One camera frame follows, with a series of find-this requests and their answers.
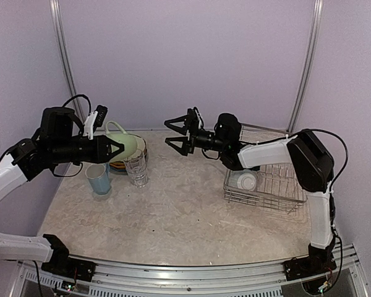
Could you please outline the yellow polka dot plate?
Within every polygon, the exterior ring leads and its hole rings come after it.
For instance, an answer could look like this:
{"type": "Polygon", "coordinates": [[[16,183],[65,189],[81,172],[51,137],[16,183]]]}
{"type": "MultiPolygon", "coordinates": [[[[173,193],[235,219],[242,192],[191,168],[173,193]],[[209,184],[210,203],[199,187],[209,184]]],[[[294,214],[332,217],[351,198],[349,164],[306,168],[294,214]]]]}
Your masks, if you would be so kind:
{"type": "Polygon", "coordinates": [[[122,161],[112,162],[112,163],[109,163],[109,165],[114,166],[116,168],[123,168],[124,167],[126,169],[126,166],[122,161]]]}

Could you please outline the blue polka dot plate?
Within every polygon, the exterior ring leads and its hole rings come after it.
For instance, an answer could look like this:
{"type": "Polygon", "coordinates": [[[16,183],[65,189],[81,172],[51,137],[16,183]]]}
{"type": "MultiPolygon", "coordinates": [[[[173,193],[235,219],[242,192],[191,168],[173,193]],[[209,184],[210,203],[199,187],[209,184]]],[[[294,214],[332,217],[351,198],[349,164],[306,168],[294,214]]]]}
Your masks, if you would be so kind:
{"type": "Polygon", "coordinates": [[[123,168],[116,168],[116,167],[110,165],[109,170],[110,170],[110,172],[115,173],[115,174],[127,174],[127,171],[124,167],[123,168]]]}

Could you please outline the light blue cup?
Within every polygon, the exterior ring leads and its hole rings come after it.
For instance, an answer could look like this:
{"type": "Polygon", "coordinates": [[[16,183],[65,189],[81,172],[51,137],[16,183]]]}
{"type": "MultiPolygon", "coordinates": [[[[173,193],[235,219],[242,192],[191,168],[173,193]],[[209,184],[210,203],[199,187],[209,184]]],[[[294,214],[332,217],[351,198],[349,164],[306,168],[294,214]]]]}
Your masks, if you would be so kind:
{"type": "Polygon", "coordinates": [[[105,195],[110,191],[111,183],[106,164],[89,165],[85,170],[85,176],[95,194],[105,195]]]}

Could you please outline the pale green cup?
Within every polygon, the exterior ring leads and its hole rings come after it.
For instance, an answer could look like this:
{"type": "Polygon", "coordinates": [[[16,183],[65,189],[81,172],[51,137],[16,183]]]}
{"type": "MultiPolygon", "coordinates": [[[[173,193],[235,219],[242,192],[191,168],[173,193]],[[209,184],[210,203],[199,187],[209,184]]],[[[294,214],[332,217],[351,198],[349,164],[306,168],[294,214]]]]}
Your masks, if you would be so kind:
{"type": "Polygon", "coordinates": [[[105,125],[106,136],[115,141],[115,143],[122,144],[124,150],[110,159],[110,163],[123,161],[131,157],[137,151],[137,140],[136,137],[129,134],[124,128],[122,128],[115,121],[107,121],[105,125]],[[109,125],[112,124],[117,128],[117,131],[110,130],[109,125]]]}

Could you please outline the beige plate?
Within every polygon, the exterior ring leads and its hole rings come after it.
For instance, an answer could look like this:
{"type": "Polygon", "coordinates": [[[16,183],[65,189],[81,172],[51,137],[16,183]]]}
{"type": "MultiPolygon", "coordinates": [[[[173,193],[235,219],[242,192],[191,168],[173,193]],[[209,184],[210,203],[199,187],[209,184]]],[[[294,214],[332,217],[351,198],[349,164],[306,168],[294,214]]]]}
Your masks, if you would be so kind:
{"type": "Polygon", "coordinates": [[[142,137],[135,136],[135,139],[136,139],[136,142],[137,142],[137,151],[134,154],[132,154],[131,156],[129,156],[127,158],[125,158],[125,157],[119,158],[119,156],[116,156],[116,157],[112,158],[109,162],[110,163],[123,162],[124,160],[135,158],[135,157],[138,156],[138,150],[142,150],[144,155],[145,155],[145,159],[148,160],[147,143],[145,142],[145,140],[142,137]]]}

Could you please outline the light green checked bowl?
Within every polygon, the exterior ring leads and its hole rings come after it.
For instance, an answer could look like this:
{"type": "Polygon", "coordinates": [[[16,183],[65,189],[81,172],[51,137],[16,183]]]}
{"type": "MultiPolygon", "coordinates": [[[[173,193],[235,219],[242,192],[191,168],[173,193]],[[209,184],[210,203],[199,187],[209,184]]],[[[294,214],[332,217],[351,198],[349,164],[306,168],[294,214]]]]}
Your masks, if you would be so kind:
{"type": "Polygon", "coordinates": [[[233,171],[229,175],[228,186],[254,191],[257,188],[257,174],[251,171],[233,171]]]}

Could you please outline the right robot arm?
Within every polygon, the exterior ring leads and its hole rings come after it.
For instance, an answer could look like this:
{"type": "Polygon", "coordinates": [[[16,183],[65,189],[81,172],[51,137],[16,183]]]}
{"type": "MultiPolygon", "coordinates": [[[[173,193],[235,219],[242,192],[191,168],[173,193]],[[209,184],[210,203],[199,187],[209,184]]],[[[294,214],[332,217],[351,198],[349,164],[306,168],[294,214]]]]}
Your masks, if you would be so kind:
{"type": "Polygon", "coordinates": [[[165,142],[183,156],[192,154],[195,148],[203,152],[212,150],[217,152],[222,164],[233,171],[291,164],[297,182],[307,195],[311,214],[312,233],[304,270],[316,275],[327,266],[338,237],[334,228],[333,198],[338,175],[334,173],[334,158],[316,136],[317,129],[303,129],[265,142],[243,142],[242,124],[233,114],[221,113],[210,132],[204,128],[197,108],[189,108],[186,115],[168,119],[164,125],[179,133],[179,137],[167,138],[165,142]]]}

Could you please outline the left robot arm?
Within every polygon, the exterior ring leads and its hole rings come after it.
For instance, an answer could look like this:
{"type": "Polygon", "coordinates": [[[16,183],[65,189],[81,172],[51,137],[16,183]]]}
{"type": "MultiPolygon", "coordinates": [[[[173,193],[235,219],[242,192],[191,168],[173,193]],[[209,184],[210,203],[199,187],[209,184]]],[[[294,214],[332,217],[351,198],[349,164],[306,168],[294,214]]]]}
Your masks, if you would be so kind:
{"type": "MultiPolygon", "coordinates": [[[[93,134],[102,126],[106,113],[106,107],[100,105],[83,123],[71,108],[45,109],[34,135],[20,140],[0,157],[0,201],[44,170],[54,171],[63,163],[103,164],[122,153],[124,143],[93,134]]],[[[68,249],[55,235],[0,233],[0,260],[50,263],[58,273],[68,275],[74,269],[74,261],[68,256],[68,249]]]]}

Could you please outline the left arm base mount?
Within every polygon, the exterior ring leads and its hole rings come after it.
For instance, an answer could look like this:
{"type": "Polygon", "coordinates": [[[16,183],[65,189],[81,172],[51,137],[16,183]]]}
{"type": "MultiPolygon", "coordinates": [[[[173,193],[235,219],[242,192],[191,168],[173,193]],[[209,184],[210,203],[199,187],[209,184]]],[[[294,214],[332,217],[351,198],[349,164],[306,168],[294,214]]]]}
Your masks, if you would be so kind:
{"type": "Polygon", "coordinates": [[[54,257],[49,262],[44,262],[41,268],[45,272],[91,282],[95,273],[96,264],[89,260],[76,259],[73,257],[54,257]]]}

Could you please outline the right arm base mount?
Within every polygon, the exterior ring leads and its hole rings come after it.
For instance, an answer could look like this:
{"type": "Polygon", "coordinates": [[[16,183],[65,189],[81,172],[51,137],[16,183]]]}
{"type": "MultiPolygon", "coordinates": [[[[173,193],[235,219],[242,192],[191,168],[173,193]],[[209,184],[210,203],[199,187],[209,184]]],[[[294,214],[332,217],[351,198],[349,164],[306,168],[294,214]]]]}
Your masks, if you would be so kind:
{"type": "Polygon", "coordinates": [[[329,259],[323,262],[318,257],[293,257],[283,262],[284,274],[287,281],[312,277],[337,268],[336,262],[329,259]]]}

